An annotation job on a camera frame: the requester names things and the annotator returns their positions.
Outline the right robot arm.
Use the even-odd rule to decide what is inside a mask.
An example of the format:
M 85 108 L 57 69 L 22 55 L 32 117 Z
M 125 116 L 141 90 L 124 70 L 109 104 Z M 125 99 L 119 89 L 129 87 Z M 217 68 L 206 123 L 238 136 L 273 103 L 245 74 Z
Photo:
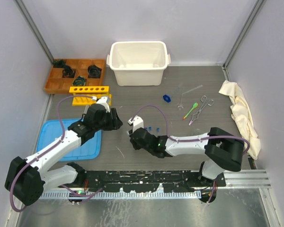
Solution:
M 144 128 L 129 130 L 130 143 L 135 150 L 144 149 L 158 158 L 178 155 L 206 155 L 197 180 L 209 186 L 225 171 L 241 171 L 244 142 L 228 132 L 213 127 L 208 133 L 188 137 L 155 136 Z

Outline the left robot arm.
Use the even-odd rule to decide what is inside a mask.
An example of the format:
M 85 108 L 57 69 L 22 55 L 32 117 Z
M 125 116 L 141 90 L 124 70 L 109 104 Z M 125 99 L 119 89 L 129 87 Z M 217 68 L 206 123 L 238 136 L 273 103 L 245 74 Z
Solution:
M 72 123 L 47 147 L 26 158 L 16 157 L 9 166 L 5 188 L 15 211 L 14 198 L 25 206 L 35 203 L 47 190 L 72 184 L 81 187 L 86 180 L 84 168 L 74 162 L 51 170 L 62 157 L 92 139 L 98 131 L 118 130 L 123 125 L 117 110 L 103 104 L 92 104 L 82 118 Z

